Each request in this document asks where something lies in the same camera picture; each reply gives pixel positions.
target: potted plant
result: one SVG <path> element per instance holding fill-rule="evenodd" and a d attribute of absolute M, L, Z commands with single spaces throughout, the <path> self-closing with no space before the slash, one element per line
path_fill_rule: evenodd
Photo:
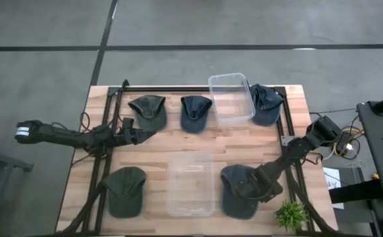
<path fill-rule="evenodd" d="M 276 221 L 279 227 L 285 226 L 294 230 L 303 226 L 303 222 L 307 221 L 307 213 L 304 210 L 304 204 L 296 201 L 284 201 L 281 208 L 275 212 Z"/>

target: wooden table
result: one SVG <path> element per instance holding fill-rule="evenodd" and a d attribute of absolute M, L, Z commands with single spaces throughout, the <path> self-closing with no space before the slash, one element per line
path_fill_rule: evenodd
<path fill-rule="evenodd" d="M 107 86 L 93 86 L 89 92 L 86 110 L 91 117 L 91 127 L 101 124 L 105 106 Z M 300 85 L 286 86 L 290 111 L 296 136 L 304 136 L 311 123 Z M 121 117 L 134 117 L 127 102 L 140 97 L 142 92 L 124 92 L 120 108 Z M 276 126 L 256 126 L 249 121 L 243 127 L 227 130 L 217 128 L 213 109 L 209 113 L 207 127 L 202 134 L 187 134 L 180 128 L 180 98 L 185 95 L 210 97 L 209 92 L 157 92 L 151 93 L 166 97 L 165 107 L 168 116 L 166 128 L 140 145 L 117 147 L 113 153 L 111 172 L 122 167 L 137 166 L 146 172 L 145 196 L 140 216 L 131 219 L 116 219 L 109 215 L 107 207 L 103 217 L 101 234 L 285 234 L 285 228 L 278 228 L 274 212 L 285 199 L 289 199 L 284 172 L 279 182 L 284 192 L 268 203 L 259 203 L 255 216 L 250 220 L 237 220 L 227 217 L 220 208 L 222 184 L 220 170 L 233 164 L 256 167 L 261 163 L 275 160 L 280 155 L 280 143 Z M 288 133 L 283 119 L 285 134 Z M 212 153 L 215 168 L 215 211 L 210 217 L 171 217 L 166 211 L 168 160 L 177 151 L 205 151 Z M 78 150 L 74 161 L 84 157 L 85 151 Z M 66 192 L 61 207 L 57 230 L 64 229 L 76 216 L 88 195 L 93 158 L 77 163 L 70 171 Z M 337 229 L 334 211 L 322 165 L 303 165 L 307 192 L 312 204 L 332 227 Z M 97 201 L 92 211 L 91 223 L 95 221 Z"/>

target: gray cap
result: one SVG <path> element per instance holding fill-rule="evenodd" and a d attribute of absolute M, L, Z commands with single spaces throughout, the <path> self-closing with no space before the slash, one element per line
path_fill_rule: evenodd
<path fill-rule="evenodd" d="M 146 174 L 137 167 L 125 167 L 102 181 L 108 189 L 108 211 L 118 218 L 136 217 L 143 203 Z"/>
<path fill-rule="evenodd" d="M 260 126 L 272 126 L 279 118 L 282 96 L 272 88 L 254 84 L 250 87 L 251 99 L 255 105 L 253 122 Z"/>
<path fill-rule="evenodd" d="M 145 131 L 160 131 L 166 126 L 165 97 L 144 95 L 128 103 Z"/>
<path fill-rule="evenodd" d="M 245 165 L 230 165 L 221 170 L 220 178 L 224 185 L 222 210 L 228 216 L 246 220 L 256 214 L 259 201 L 243 198 L 236 190 L 240 184 L 248 181 L 253 171 L 254 168 Z"/>
<path fill-rule="evenodd" d="M 181 98 L 181 121 L 183 131 L 192 134 L 201 133 L 207 123 L 207 115 L 212 106 L 212 101 L 199 95 Z"/>

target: clear plastic bin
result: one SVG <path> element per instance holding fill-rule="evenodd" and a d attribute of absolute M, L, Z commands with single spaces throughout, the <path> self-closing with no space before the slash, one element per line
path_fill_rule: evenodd
<path fill-rule="evenodd" d="M 241 73 L 211 76 L 208 79 L 218 126 L 240 126 L 255 116 L 249 85 Z"/>
<path fill-rule="evenodd" d="M 168 164 L 167 211 L 173 217 L 207 217 L 215 208 L 210 153 L 178 152 Z"/>

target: concrete floor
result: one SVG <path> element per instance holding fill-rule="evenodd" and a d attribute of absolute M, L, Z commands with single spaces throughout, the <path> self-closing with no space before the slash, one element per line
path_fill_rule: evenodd
<path fill-rule="evenodd" d="M 99 45 L 110 4 L 0 1 L 0 46 Z M 109 37 L 109 45 L 322 43 L 383 43 L 383 0 L 120 0 Z M 17 144 L 15 125 L 40 119 L 77 129 L 96 58 L 97 52 L 0 52 L 0 152 L 35 163 L 32 173 L 11 178 L 0 236 L 53 232 L 73 149 Z M 311 111 L 383 98 L 383 49 L 106 52 L 97 83 L 206 84 L 210 75 L 229 72 L 250 83 L 303 84 Z M 343 126 L 356 114 L 329 115 Z M 374 164 L 364 140 L 362 146 L 369 178 Z M 337 157 L 324 162 L 346 164 Z M 346 224 L 340 226 L 360 229 Z"/>

